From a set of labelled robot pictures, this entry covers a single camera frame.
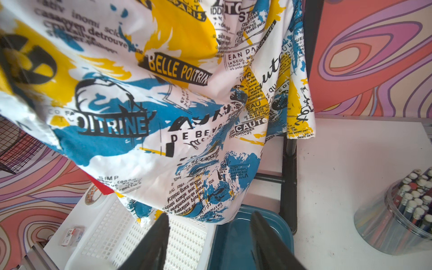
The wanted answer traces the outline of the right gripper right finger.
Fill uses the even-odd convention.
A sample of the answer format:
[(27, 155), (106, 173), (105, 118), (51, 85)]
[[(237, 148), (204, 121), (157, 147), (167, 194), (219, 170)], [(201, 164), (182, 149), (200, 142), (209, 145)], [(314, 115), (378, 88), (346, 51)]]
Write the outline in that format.
[(258, 270), (304, 270), (288, 247), (277, 236), (264, 217), (257, 211), (252, 214), (250, 230), (253, 258)]

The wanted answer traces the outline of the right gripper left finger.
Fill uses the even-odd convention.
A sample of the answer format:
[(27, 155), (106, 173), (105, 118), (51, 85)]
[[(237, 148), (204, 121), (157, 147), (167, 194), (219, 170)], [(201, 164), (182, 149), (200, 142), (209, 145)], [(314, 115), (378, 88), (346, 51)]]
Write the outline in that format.
[(163, 213), (119, 267), (119, 270), (163, 270), (169, 233), (169, 217)]

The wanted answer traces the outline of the red shorts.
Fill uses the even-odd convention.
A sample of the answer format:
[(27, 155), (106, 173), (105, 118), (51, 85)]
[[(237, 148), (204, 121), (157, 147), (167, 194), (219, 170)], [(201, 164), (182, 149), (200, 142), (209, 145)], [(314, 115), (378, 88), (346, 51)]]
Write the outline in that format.
[(91, 182), (100, 190), (100, 192), (103, 195), (110, 195), (110, 194), (114, 193), (114, 190), (112, 190), (111, 188), (107, 187), (106, 185), (104, 185), (100, 181), (96, 180), (95, 178), (93, 178), (88, 173), (86, 173), (86, 175), (90, 178)]

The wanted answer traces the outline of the white printed graphic shorts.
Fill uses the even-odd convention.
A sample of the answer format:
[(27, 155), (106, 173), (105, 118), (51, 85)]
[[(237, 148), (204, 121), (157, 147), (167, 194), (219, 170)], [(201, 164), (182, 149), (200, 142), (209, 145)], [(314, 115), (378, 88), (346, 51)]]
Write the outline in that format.
[(1, 115), (160, 212), (234, 219), (264, 145), (316, 134), (300, 1), (2, 1)]

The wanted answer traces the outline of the teal plastic tray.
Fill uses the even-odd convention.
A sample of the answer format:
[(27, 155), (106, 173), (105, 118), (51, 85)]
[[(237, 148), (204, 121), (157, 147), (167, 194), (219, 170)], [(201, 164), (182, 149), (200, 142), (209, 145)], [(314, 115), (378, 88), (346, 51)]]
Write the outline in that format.
[(288, 224), (270, 210), (242, 205), (235, 218), (216, 228), (207, 269), (255, 270), (250, 230), (252, 214), (259, 212), (276, 235), (294, 253), (294, 239)]

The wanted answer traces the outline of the white perforated plastic basket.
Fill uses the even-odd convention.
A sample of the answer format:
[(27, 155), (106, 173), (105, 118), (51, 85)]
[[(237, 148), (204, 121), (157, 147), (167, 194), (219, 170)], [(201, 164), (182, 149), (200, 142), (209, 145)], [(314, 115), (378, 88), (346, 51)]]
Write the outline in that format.
[[(133, 219), (116, 195), (102, 199), (94, 210), (97, 216), (67, 261), (67, 270), (117, 270), (150, 230)], [(164, 269), (205, 270), (216, 226), (170, 215), (169, 228)]]

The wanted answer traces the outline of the black clothes rack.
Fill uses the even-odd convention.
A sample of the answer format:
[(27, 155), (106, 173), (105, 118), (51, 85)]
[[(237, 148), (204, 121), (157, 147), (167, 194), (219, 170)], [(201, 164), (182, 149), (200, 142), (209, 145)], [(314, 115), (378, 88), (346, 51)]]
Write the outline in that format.
[[(306, 70), (310, 75), (313, 57), (315, 54), (318, 31), (324, 0), (303, 1), (303, 24), (306, 29), (304, 34), (306, 48)], [(297, 215), (297, 141), (284, 138), (284, 150), (282, 156), (282, 175), (271, 175), (267, 173), (257, 173), (256, 180), (278, 183), (281, 185), (280, 212), (279, 215), (289, 225), (291, 232), (296, 234), (298, 229)]]

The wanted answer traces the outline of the paperclip box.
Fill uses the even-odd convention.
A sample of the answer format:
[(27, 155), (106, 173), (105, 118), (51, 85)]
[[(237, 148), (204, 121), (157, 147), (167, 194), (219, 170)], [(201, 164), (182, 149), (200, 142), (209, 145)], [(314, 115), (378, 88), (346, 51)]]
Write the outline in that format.
[(85, 233), (85, 227), (75, 226), (66, 230), (66, 234), (61, 242), (63, 247), (75, 247), (78, 245)]

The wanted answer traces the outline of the roll of tape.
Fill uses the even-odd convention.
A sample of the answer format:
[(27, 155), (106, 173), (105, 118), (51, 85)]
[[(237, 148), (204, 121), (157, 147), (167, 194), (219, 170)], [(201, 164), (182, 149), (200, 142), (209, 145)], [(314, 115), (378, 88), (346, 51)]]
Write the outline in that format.
[(108, 196), (104, 195), (98, 187), (92, 185), (85, 194), (84, 203), (86, 206), (95, 208), (101, 205), (107, 197)]

